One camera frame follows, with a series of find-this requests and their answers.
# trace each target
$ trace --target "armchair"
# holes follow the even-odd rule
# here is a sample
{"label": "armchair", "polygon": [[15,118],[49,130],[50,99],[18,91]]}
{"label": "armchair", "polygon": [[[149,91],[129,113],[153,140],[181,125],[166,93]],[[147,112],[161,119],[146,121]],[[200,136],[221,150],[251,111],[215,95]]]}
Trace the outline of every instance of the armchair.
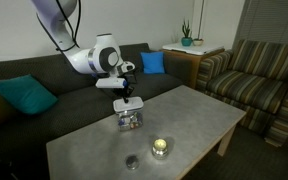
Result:
{"label": "armchair", "polygon": [[201,61],[196,89],[247,112],[240,122],[282,146],[288,137],[288,44],[240,40]]}

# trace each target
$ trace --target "blue pillow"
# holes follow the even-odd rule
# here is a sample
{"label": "blue pillow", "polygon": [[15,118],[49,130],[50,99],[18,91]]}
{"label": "blue pillow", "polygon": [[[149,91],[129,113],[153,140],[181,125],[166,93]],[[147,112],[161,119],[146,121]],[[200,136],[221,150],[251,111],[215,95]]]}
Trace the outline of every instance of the blue pillow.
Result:
{"label": "blue pillow", "polygon": [[39,114],[57,102],[31,75],[0,80],[0,94],[16,109],[25,114]]}
{"label": "blue pillow", "polygon": [[164,74],[163,52],[141,53],[145,74]]}

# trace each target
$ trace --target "wall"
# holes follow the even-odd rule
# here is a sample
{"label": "wall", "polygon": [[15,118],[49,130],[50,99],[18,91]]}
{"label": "wall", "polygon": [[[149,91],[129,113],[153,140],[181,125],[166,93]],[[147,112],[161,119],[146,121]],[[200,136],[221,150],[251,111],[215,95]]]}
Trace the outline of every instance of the wall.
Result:
{"label": "wall", "polygon": [[[205,44],[233,46],[245,0],[205,0],[200,37]],[[202,0],[195,0],[192,37],[198,35]]]}
{"label": "wall", "polygon": [[[109,32],[120,45],[147,42],[157,50],[180,38],[193,5],[194,0],[82,0],[78,43],[93,47],[96,35]],[[0,0],[0,61],[56,53],[29,0]]]}

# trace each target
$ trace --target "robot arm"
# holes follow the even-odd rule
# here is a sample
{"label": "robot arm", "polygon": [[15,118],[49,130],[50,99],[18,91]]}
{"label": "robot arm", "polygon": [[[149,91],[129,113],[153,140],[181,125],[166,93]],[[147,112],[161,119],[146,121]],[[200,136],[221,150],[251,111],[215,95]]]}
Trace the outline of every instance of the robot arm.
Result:
{"label": "robot arm", "polygon": [[82,74],[109,73],[109,78],[98,80],[97,87],[99,88],[123,88],[125,86],[125,79],[118,77],[134,70],[135,66],[122,60],[120,49],[112,34],[98,35],[93,48],[80,49],[68,33],[65,22],[74,12],[77,0],[31,1],[37,10],[41,25],[75,70]]}

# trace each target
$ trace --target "side table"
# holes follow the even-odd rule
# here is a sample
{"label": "side table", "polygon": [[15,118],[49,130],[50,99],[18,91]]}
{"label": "side table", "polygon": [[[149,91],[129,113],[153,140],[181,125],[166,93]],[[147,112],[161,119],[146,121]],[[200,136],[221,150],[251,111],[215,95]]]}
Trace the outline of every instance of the side table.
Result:
{"label": "side table", "polygon": [[195,54],[189,54],[185,51],[177,51],[177,50],[167,50],[167,49],[161,49],[165,53],[165,55],[171,55],[183,59],[188,59],[192,61],[192,69],[191,69],[191,77],[190,77],[190,88],[195,89],[196,86],[196,78],[198,73],[198,68],[200,66],[200,61],[208,58],[210,56],[216,55],[220,52],[224,51],[224,48],[217,49],[215,51],[203,54],[203,55],[195,55]]}

